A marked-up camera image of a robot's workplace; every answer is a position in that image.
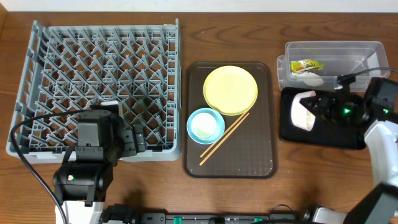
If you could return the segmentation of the pink white bowl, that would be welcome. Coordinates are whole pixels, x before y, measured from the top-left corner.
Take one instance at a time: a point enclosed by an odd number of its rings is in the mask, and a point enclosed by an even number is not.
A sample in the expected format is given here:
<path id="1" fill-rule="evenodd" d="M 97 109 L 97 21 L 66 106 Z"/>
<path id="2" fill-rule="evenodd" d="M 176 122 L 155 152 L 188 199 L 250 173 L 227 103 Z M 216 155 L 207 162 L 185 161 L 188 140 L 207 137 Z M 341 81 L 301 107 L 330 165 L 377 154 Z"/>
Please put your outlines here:
<path id="1" fill-rule="evenodd" d="M 311 131 L 313 129 L 315 116 L 300 103 L 300 100 L 315 95 L 315 91 L 306 91 L 296 94 L 293 98 L 290 109 L 290 118 L 295 127 L 305 131 Z"/>

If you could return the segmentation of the light blue saucer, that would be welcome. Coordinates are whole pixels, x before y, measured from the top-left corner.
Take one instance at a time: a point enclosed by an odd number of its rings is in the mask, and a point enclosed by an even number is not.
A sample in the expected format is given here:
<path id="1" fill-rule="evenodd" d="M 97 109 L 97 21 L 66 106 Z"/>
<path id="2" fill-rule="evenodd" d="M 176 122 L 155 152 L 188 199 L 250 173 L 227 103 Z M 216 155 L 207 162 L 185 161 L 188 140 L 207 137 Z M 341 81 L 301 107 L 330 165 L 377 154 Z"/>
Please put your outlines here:
<path id="1" fill-rule="evenodd" d="M 187 133 L 199 144 L 213 144 L 225 131 L 222 115 L 211 108 L 200 108 L 194 111 L 187 121 Z"/>

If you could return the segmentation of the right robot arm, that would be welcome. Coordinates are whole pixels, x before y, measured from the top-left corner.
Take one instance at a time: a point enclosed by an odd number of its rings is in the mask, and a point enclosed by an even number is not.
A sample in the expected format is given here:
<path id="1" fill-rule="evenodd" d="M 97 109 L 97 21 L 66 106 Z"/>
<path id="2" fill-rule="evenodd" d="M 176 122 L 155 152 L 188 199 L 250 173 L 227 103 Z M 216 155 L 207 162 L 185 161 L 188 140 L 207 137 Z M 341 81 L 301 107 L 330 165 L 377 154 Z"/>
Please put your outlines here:
<path id="1" fill-rule="evenodd" d="M 348 213 L 318 207 L 304 223 L 389 223 L 397 215 L 397 115 L 373 106 L 380 115 L 364 134 L 371 156 L 374 188 Z"/>

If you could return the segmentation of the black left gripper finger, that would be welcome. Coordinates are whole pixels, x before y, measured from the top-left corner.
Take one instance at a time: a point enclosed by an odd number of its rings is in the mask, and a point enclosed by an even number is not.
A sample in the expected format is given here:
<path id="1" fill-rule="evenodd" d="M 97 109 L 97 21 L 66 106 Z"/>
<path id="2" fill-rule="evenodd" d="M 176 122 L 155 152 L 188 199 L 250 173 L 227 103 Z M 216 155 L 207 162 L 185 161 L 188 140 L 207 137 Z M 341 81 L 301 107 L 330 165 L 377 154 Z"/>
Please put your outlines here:
<path id="1" fill-rule="evenodd" d="M 124 141 L 123 157 L 131 157 L 137 154 L 134 133 L 131 129 L 121 131 L 121 137 Z"/>
<path id="2" fill-rule="evenodd" d="M 137 152 L 145 152 L 147 150 L 147 146 L 146 146 L 146 139 L 144 136 L 144 129 L 141 124 L 135 124 L 133 128 L 136 137 Z"/>

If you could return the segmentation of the white small cup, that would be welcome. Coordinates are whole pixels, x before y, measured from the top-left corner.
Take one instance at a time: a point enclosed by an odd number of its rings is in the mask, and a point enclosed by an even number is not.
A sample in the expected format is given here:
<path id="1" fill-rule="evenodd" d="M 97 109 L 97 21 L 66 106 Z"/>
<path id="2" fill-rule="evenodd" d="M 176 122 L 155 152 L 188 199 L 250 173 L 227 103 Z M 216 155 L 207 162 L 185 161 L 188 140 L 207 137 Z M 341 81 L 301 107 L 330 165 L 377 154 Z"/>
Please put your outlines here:
<path id="1" fill-rule="evenodd" d="M 200 139 L 205 139 L 213 135 L 216 128 L 216 119 L 209 113 L 198 113 L 193 117 L 191 122 L 192 133 Z"/>

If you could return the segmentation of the white tissue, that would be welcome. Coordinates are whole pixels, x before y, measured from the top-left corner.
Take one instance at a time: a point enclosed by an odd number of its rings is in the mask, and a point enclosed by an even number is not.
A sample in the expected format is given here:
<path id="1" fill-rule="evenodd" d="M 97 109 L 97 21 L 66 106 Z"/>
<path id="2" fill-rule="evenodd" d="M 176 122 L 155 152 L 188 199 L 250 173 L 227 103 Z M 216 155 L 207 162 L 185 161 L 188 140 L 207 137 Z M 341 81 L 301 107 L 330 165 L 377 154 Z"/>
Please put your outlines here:
<path id="1" fill-rule="evenodd" d="M 312 72 L 293 73 L 293 77 L 300 82 L 312 87 L 322 86 L 324 84 L 321 76 Z"/>

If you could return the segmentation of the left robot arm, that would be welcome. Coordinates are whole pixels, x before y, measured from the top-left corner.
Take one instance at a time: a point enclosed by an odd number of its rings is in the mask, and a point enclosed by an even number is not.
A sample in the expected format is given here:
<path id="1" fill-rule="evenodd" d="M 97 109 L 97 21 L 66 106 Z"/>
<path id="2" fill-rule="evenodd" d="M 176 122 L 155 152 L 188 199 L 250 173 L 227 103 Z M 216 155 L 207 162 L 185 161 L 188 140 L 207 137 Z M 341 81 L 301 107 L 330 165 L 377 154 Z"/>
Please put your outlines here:
<path id="1" fill-rule="evenodd" d="M 146 151 L 144 129 L 140 124 L 124 128 L 122 117 L 109 110 L 80 113 L 77 128 L 78 142 L 66 151 L 53 177 L 61 207 L 57 218 L 67 223 L 101 223 L 113 169 L 120 158 Z"/>

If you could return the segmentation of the green snack wrapper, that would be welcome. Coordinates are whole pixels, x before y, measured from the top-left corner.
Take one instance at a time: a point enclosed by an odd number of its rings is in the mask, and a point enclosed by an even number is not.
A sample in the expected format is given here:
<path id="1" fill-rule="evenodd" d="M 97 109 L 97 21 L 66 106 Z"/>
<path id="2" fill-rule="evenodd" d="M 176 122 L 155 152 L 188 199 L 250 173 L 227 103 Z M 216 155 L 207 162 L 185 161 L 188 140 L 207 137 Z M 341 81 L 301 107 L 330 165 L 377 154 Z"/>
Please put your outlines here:
<path id="1" fill-rule="evenodd" d="M 293 73 L 303 73 L 310 70 L 322 69 L 325 65 L 316 60 L 303 59 L 299 61 L 291 61 L 290 69 Z"/>

